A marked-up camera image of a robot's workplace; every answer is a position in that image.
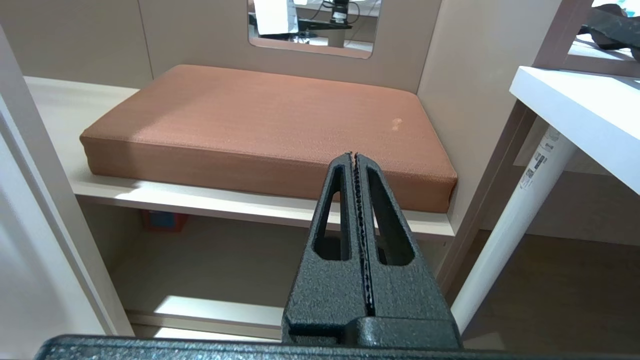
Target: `label sticker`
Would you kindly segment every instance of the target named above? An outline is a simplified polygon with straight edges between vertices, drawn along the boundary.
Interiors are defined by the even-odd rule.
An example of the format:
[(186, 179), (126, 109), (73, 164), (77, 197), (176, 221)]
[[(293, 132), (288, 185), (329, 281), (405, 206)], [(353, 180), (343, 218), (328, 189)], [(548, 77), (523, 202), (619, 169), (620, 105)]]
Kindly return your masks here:
[(527, 166), (527, 170), (522, 174), (519, 183), (521, 189), (526, 190), (533, 184), (533, 176), (536, 174), (536, 171), (547, 162), (551, 152), (556, 147), (558, 139), (560, 139), (560, 132), (549, 126), (545, 136), (540, 140), (536, 153)]

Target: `brown floor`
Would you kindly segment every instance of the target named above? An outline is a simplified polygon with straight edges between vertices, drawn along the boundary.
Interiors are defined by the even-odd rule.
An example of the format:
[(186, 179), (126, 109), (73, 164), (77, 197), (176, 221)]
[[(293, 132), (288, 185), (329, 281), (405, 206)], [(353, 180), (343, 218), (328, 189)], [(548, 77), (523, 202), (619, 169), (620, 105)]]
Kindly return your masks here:
[[(488, 235), (477, 235), (450, 302)], [(513, 352), (640, 354), (640, 247), (526, 235), (463, 339)]]

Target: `table top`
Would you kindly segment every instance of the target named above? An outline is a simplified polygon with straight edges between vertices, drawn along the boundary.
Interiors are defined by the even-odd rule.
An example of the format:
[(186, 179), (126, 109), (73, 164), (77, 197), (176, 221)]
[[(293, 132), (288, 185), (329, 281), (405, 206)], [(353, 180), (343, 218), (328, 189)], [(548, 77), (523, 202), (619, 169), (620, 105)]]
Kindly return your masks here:
[[(133, 88), (25, 77), (42, 121), (74, 193), (83, 200), (131, 208), (306, 227), (316, 201), (179, 184), (93, 175), (79, 135)], [(404, 211), (414, 235), (446, 241), (454, 236), (446, 214)], [(329, 229), (339, 229), (339, 204), (332, 204)]]
[(509, 91), (640, 193), (640, 79), (520, 67)]

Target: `cutout opening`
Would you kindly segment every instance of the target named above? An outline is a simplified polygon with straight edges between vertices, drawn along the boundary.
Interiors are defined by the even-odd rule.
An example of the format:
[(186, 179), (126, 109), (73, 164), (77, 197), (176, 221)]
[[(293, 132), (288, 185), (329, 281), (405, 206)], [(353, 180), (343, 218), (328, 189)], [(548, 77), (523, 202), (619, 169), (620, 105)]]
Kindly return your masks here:
[(376, 236), (378, 261), (382, 265), (406, 266), (415, 258), (411, 243), (377, 172), (367, 169), (373, 216), (380, 235)]
[[(349, 229), (346, 209), (346, 201), (344, 200), (344, 169), (336, 168), (330, 187), (330, 196), (325, 200), (322, 225), (317, 230), (314, 238), (314, 252), (325, 260), (331, 261), (347, 261), (351, 259), (351, 246), (349, 244)], [(338, 198), (340, 201), (340, 231), (331, 231), (326, 229), (326, 223), (333, 199)]]
[(249, 43), (367, 59), (382, 0), (248, 0)]

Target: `black textured plastic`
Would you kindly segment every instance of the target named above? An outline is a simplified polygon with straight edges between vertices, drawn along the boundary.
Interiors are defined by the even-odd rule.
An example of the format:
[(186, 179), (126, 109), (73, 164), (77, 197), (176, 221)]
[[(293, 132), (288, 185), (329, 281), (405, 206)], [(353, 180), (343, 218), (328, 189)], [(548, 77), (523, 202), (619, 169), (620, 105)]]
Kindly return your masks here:
[(300, 346), (107, 336), (58, 336), (42, 345), (36, 360), (640, 360), (633, 355), (529, 356), (505, 352)]
[[(340, 192), (343, 244), (336, 249), (349, 248), (348, 257), (314, 251), (313, 244), (324, 236), (335, 192)], [(461, 346), (451, 312), (382, 170), (366, 156), (357, 154), (354, 166), (351, 154), (344, 154), (329, 166), (285, 307), (282, 340), (304, 345)]]

